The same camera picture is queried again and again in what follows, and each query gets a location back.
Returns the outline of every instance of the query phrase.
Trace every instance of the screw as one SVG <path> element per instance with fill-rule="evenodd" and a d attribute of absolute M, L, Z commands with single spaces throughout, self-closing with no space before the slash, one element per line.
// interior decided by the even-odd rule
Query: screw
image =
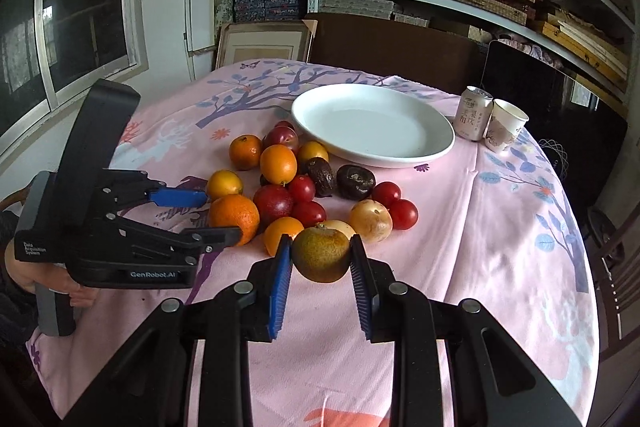
<path fill-rule="evenodd" d="M 467 313 L 478 313 L 482 306 L 475 299 L 465 299 L 462 301 L 462 309 Z"/>
<path fill-rule="evenodd" d="M 175 311 L 178 311 L 179 307 L 180 301 L 178 301 L 178 299 L 165 299 L 164 301 L 162 301 L 162 304 L 160 304 L 160 309 L 165 313 L 173 313 Z"/>
<path fill-rule="evenodd" d="M 404 295 L 409 291 L 409 288 L 403 282 L 392 282 L 389 285 L 389 291 L 394 295 Z"/>
<path fill-rule="evenodd" d="M 253 289 L 254 285 L 249 281 L 240 281 L 234 284 L 234 292 L 239 293 L 240 295 L 251 293 Z"/>

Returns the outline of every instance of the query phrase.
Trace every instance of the picture frame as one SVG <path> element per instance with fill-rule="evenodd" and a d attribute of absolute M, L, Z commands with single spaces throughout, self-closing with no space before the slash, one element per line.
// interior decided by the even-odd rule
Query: picture frame
<path fill-rule="evenodd" d="M 220 30 L 216 69 L 260 58 L 308 62 L 318 21 L 227 23 Z"/>

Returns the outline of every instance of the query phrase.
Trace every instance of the paper cup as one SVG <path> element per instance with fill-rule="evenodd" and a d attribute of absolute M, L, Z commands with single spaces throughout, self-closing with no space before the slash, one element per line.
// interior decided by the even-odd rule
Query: paper cup
<path fill-rule="evenodd" d="M 493 152 L 503 152 L 515 141 L 527 121 L 527 114 L 513 103 L 494 100 L 484 144 Z"/>

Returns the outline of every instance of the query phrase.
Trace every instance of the drink can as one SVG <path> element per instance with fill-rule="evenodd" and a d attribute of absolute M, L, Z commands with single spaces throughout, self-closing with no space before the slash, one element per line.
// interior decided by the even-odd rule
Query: drink can
<path fill-rule="evenodd" d="M 463 138 L 478 141 L 484 136 L 491 111 L 494 108 L 494 97 L 479 87 L 467 86 L 460 96 L 453 130 Z"/>

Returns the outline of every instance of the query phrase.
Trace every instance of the table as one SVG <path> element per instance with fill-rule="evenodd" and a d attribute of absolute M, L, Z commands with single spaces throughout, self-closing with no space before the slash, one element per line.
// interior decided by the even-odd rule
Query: table
<path fill-rule="evenodd" d="M 446 116 L 458 105 L 457 96 L 396 76 L 287 60 L 242 62 L 139 110 L 127 125 L 112 166 L 144 169 L 169 186 L 204 187 L 212 172 L 231 168 L 227 149 L 232 139 L 263 136 L 276 121 L 289 117 L 296 95 L 341 82 L 407 92 Z M 331 163 L 338 168 L 345 162 L 333 156 Z M 599 351 L 593 282 L 561 184 L 529 133 L 523 131 L 505 156 L 457 137 L 451 152 L 431 164 L 373 171 L 378 181 L 390 180 L 402 188 L 403 197 L 418 206 L 420 220 L 411 230 L 393 231 L 382 243 L 367 245 L 367 254 L 389 263 L 397 280 L 431 299 L 481 301 L 585 423 Z M 240 176 L 245 194 L 252 196 L 258 172 Z M 346 219 L 353 204 L 338 197 L 321 203 L 329 219 Z M 127 217 L 178 231 L 203 225 L 206 214 L 206 207 L 159 208 L 150 203 Z M 245 247 L 205 254 L 192 289 L 101 290 L 71 337 L 46 337 L 36 330 L 28 349 L 56 412 L 66 413 L 163 299 L 210 299 L 244 279 L 265 255 L 258 236 Z M 250 344 L 255 424 L 388 425 L 392 353 L 390 344 L 365 340 L 349 275 L 319 285 L 294 270 L 277 341 Z M 449 375 L 442 351 L 440 358 L 450 426 Z"/>

